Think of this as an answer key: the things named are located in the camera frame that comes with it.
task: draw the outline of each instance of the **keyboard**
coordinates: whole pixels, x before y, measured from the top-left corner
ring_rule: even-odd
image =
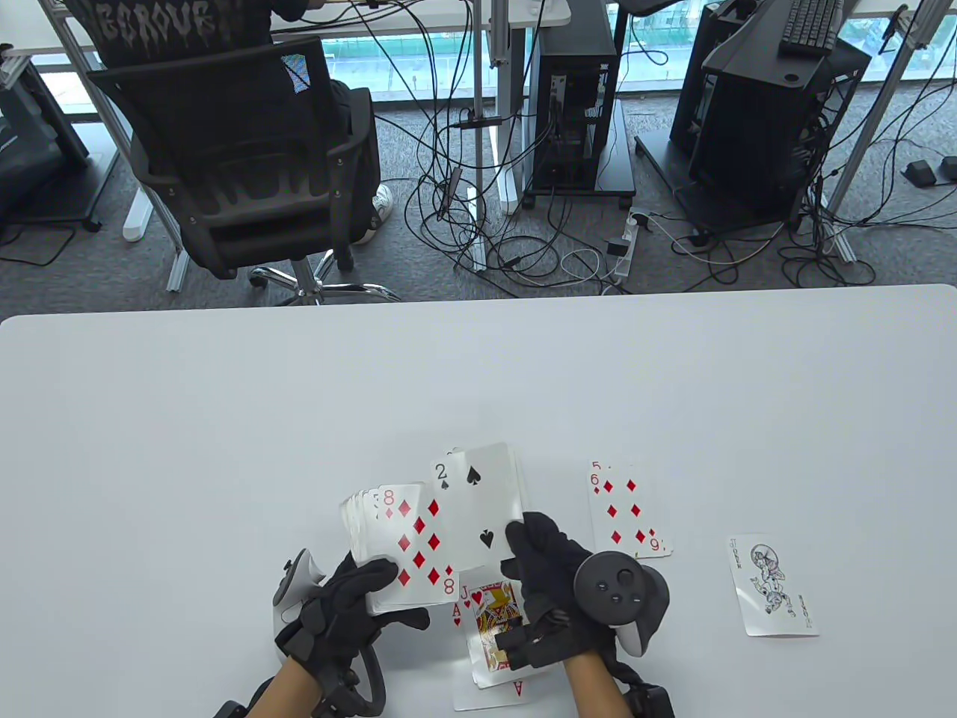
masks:
[[[779,52],[812,57],[830,55],[843,13],[844,0],[792,0]]]

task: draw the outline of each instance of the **black glove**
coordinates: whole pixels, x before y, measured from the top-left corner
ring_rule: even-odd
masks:
[[[524,522],[513,521],[505,527],[515,558],[502,561],[501,572],[522,582],[525,612],[533,630],[546,634],[568,628],[571,635],[565,635],[563,652],[575,655],[593,650],[613,660],[614,630],[586,616],[575,601],[575,574],[591,552],[569,539],[543,513],[526,511],[523,517]]]
[[[318,677],[330,664],[347,671],[360,649],[378,639],[390,623],[424,631],[429,627],[429,612],[424,608],[381,616],[368,614],[366,594],[386,588],[398,573],[395,564],[385,558],[356,568],[352,554],[348,554],[332,577],[302,605],[300,617],[279,633],[279,649]]]

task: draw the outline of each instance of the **sneaker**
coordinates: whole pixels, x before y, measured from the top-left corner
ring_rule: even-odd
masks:
[[[379,228],[389,219],[389,215],[392,214],[392,207],[394,206],[395,200],[392,199],[392,190],[385,185],[379,185],[375,196],[372,197],[372,220],[369,222],[369,228],[366,230],[362,239],[355,243],[366,244],[371,242],[375,233],[378,232]]]

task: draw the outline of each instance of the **black mesh chair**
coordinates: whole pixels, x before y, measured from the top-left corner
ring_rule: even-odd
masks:
[[[368,229],[378,184],[378,157],[364,153],[378,149],[371,95],[350,91],[346,126],[319,38],[89,78],[132,125],[133,173],[166,202],[201,267],[229,280],[290,259],[295,277],[259,267],[250,281],[292,290],[286,304],[398,301],[376,284],[323,285],[334,261],[352,270],[349,245]],[[319,252],[313,271],[307,256]]]

